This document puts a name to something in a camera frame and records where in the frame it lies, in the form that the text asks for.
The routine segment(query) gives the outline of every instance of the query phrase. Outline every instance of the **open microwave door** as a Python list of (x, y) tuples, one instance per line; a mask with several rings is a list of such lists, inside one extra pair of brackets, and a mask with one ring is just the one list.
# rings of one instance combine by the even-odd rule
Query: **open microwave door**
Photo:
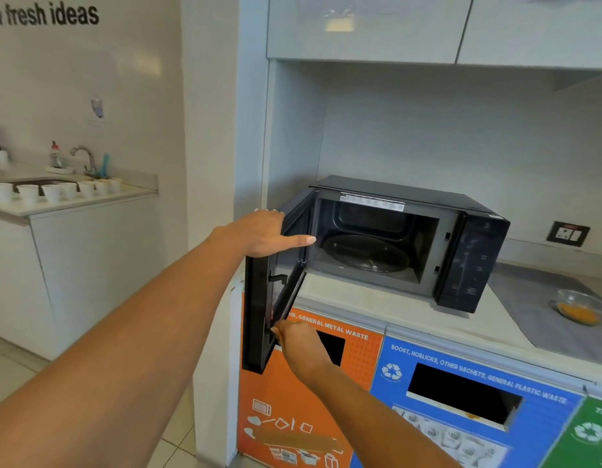
[[(281, 234), (311, 235), (317, 190), (307, 188), (284, 205)], [(275, 322), (288, 317), (305, 277), (308, 249), (292, 248), (266, 258), (247, 258), (242, 368), (262, 374), (275, 348)]]

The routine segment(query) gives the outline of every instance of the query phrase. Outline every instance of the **bowl of food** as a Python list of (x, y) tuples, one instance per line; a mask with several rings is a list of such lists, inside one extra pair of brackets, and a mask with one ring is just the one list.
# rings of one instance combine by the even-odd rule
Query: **bowl of food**
[(595, 327), (601, 322), (602, 300), (582, 292), (561, 289), (557, 294), (557, 309), (563, 317)]

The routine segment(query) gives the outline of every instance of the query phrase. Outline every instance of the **hand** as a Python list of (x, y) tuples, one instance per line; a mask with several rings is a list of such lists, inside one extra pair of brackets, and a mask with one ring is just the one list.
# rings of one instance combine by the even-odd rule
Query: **hand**
[(276, 210), (256, 210), (225, 228), (244, 244), (245, 256), (262, 258), (290, 248), (300, 248), (316, 242), (309, 235), (283, 236), (284, 214)]
[(316, 383), (328, 380), (325, 372), (337, 368), (331, 362), (318, 333), (305, 322), (280, 320), (272, 328), (294, 375), (315, 392)]

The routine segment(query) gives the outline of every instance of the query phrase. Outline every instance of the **soap dish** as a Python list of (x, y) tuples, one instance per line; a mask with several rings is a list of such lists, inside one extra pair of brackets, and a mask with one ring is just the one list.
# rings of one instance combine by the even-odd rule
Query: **soap dish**
[(73, 167), (52, 167), (45, 166), (47, 172), (53, 172), (55, 174), (73, 174), (75, 169)]

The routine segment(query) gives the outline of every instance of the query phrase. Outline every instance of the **wall lettering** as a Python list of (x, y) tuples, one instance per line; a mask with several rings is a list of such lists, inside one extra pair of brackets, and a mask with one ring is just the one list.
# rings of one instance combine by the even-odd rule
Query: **wall lettering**
[(63, 1), (47, 2), (41, 6), (11, 6), (6, 3), (0, 8), (0, 26), (75, 26), (98, 25), (99, 12), (96, 6), (69, 6)]

